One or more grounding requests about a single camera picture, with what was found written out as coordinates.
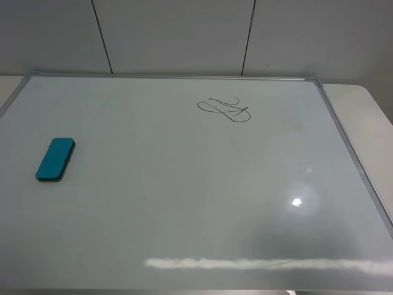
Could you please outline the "white whiteboard with aluminium frame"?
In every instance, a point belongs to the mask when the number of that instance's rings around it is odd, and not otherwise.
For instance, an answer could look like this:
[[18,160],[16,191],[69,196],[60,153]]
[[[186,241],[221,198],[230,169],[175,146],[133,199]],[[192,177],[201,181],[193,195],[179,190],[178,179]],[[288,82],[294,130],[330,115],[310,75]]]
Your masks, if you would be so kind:
[[31,74],[1,107],[1,288],[389,292],[392,221],[316,79]]

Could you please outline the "teal whiteboard eraser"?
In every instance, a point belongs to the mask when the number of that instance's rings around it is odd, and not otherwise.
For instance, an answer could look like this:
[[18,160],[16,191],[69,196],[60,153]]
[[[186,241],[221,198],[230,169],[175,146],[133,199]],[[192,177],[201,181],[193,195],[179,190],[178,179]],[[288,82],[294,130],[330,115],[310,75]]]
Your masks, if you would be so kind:
[[42,159],[35,177],[40,182],[59,182],[63,179],[76,142],[72,138],[54,138]]

